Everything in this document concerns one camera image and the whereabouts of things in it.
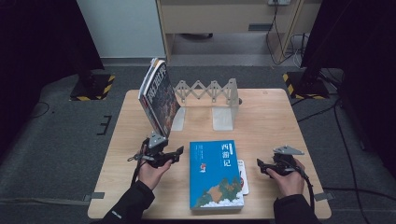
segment wall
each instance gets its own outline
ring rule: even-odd
[[[322,0],[305,0],[294,27],[295,34],[310,33],[317,18]]]
[[[78,0],[101,58],[165,57],[155,0]]]

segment blue book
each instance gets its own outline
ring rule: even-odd
[[[243,206],[234,141],[190,142],[190,209],[241,209]]]

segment book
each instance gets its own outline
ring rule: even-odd
[[[154,132],[168,138],[180,104],[164,60],[154,58],[140,86],[138,100]]]
[[[243,206],[235,142],[190,142],[190,209],[241,209]]]
[[[239,169],[239,175],[241,176],[242,193],[244,195],[247,195],[248,194],[248,177],[247,177],[247,171],[245,169],[244,161],[238,160],[238,169]]]

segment yellow black hazard tape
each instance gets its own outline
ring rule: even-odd
[[[289,75],[288,74],[283,74],[283,80],[286,83],[286,87],[288,88],[289,95],[292,99],[326,99],[328,98],[327,95],[321,95],[321,94],[298,94],[295,92],[295,89],[293,88]]]
[[[101,91],[100,94],[88,95],[88,94],[82,93],[81,95],[70,96],[70,100],[71,101],[90,101],[90,100],[104,100],[104,99],[106,99],[108,92],[110,91],[111,86],[113,85],[114,78],[116,76],[110,75],[110,76],[95,76],[95,77],[101,77],[102,79],[105,78],[105,80],[101,80],[101,82],[103,82],[104,85],[103,85],[103,91]]]

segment hand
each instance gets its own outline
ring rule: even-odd
[[[304,170],[305,167],[297,159],[294,160],[296,161],[297,166]],[[298,172],[292,172],[288,175],[282,176],[270,168],[267,168],[266,171],[277,183],[283,197],[293,194],[303,194],[305,182]]]
[[[169,160],[165,163],[164,166],[154,168],[146,163],[145,160],[142,160],[141,162],[143,163],[143,165],[140,167],[138,178],[151,190],[154,190],[155,187],[157,187],[161,177],[167,170],[169,170],[172,164],[172,160]]]

